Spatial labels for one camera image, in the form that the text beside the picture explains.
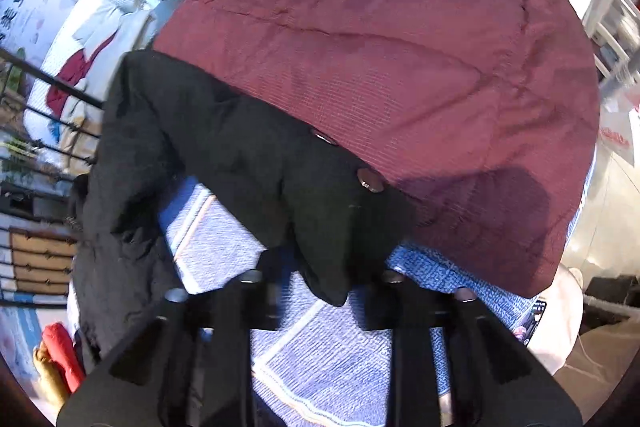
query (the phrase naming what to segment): floor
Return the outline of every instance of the floor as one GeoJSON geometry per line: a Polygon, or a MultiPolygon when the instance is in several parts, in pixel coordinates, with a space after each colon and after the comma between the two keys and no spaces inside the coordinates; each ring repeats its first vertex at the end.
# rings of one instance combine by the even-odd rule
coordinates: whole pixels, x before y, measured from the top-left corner
{"type": "MultiPolygon", "coordinates": [[[[590,0],[569,1],[582,18],[590,0]]],[[[158,27],[179,3],[180,0],[160,3],[156,8],[158,27]]],[[[598,275],[640,276],[640,166],[632,167],[602,145],[597,149],[593,181],[582,215],[562,263],[581,270],[585,288],[598,275]]]]}

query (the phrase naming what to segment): red towel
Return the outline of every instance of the red towel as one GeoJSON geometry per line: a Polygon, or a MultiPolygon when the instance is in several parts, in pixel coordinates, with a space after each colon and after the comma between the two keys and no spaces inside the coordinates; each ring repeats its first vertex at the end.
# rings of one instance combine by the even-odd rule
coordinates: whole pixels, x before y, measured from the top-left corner
{"type": "Polygon", "coordinates": [[[50,324],[44,328],[42,340],[49,350],[51,360],[56,362],[61,369],[69,391],[73,393],[80,387],[85,375],[78,359],[76,359],[74,343],[66,328],[59,322],[50,324]]]}
{"type": "MultiPolygon", "coordinates": [[[[104,48],[111,44],[111,41],[113,41],[115,36],[116,34],[114,33],[111,37],[100,44],[89,60],[84,58],[84,50],[77,51],[71,55],[65,62],[65,65],[62,66],[60,73],[58,73],[58,78],[60,80],[64,80],[65,83],[71,87],[75,86],[89,72],[89,69],[94,63],[95,57],[97,57],[104,48]]],[[[47,92],[47,107],[50,108],[53,116],[60,118],[62,115],[62,109],[65,107],[65,102],[68,97],[69,95],[66,92],[59,90],[57,87],[49,87],[49,91],[47,92]]]]}

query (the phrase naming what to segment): red cloth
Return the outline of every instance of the red cloth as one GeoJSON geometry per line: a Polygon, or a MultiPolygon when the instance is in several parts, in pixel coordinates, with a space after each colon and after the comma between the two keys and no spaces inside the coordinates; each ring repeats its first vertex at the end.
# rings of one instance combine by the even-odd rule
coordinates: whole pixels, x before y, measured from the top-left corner
{"type": "Polygon", "coordinates": [[[72,393],[85,378],[84,371],[74,352],[74,344],[66,328],[59,322],[45,326],[42,340],[47,346],[51,360],[56,362],[72,393]]]}
{"type": "MultiPolygon", "coordinates": [[[[115,36],[116,33],[100,44],[89,60],[84,58],[84,50],[77,51],[71,55],[65,62],[65,65],[62,66],[60,73],[56,76],[60,80],[64,80],[69,86],[74,87],[80,80],[86,77],[86,74],[94,63],[95,57],[111,44],[115,36]]],[[[59,90],[57,87],[49,87],[49,91],[47,91],[47,107],[50,108],[56,118],[60,118],[62,115],[62,109],[65,107],[65,102],[68,97],[69,95],[66,92],[59,90]]]]}
{"type": "Polygon", "coordinates": [[[154,48],[376,168],[411,239],[519,295],[551,284],[600,107],[568,0],[184,0],[154,48]]]}

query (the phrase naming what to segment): wooden panel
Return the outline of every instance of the wooden panel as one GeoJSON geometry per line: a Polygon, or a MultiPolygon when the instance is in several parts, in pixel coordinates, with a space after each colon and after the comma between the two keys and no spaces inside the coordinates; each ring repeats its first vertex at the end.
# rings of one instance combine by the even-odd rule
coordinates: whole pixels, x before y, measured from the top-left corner
{"type": "Polygon", "coordinates": [[[11,233],[11,246],[22,250],[49,251],[50,253],[58,253],[70,257],[76,254],[75,244],[70,245],[65,241],[45,237],[26,237],[20,232],[14,231],[11,233]]]}
{"type": "Polygon", "coordinates": [[[52,284],[47,286],[37,282],[20,282],[18,283],[18,291],[26,293],[48,294],[48,295],[66,295],[68,293],[68,284],[52,284]]]}
{"type": "Polygon", "coordinates": [[[50,257],[47,259],[39,253],[22,253],[12,251],[15,264],[28,264],[38,268],[71,268],[73,257],[50,257]]]}
{"type": "MultiPolygon", "coordinates": [[[[63,284],[69,284],[69,274],[59,271],[51,271],[51,270],[27,270],[26,268],[14,268],[15,278],[16,279],[31,279],[36,281],[45,282],[47,279],[51,282],[60,282],[63,284]]],[[[18,289],[20,289],[20,285],[22,282],[18,281],[18,289]]]]}
{"type": "Polygon", "coordinates": [[[596,68],[598,68],[600,70],[600,73],[602,73],[604,76],[608,76],[609,70],[607,70],[607,67],[604,65],[604,62],[600,60],[598,57],[596,57],[595,55],[594,55],[594,58],[596,60],[596,68]]]}
{"type": "Polygon", "coordinates": [[[55,234],[20,229],[11,230],[9,242],[14,264],[29,265],[32,268],[14,267],[16,279],[29,280],[28,282],[17,280],[15,284],[18,291],[50,295],[64,295],[68,292],[70,276],[59,270],[71,268],[76,253],[75,243],[69,244],[65,237],[55,234]],[[47,253],[55,254],[55,257],[48,257],[47,253]]]}

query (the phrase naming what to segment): white pillow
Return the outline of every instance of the white pillow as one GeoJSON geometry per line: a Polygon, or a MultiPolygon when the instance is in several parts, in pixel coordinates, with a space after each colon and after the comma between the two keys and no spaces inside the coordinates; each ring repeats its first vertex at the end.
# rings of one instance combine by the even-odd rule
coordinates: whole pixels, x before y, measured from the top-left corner
{"type": "Polygon", "coordinates": [[[87,19],[80,25],[80,27],[74,32],[73,37],[76,41],[80,42],[83,46],[86,44],[89,38],[95,33],[95,31],[102,24],[102,20],[113,11],[117,9],[113,2],[110,0],[96,0],[98,5],[95,7],[95,11],[87,17],[87,19]]]}
{"type": "Polygon", "coordinates": [[[118,31],[120,20],[123,16],[124,14],[117,8],[113,8],[104,16],[100,25],[84,43],[84,58],[86,58],[86,60],[89,60],[92,57],[106,39],[118,31]]]}

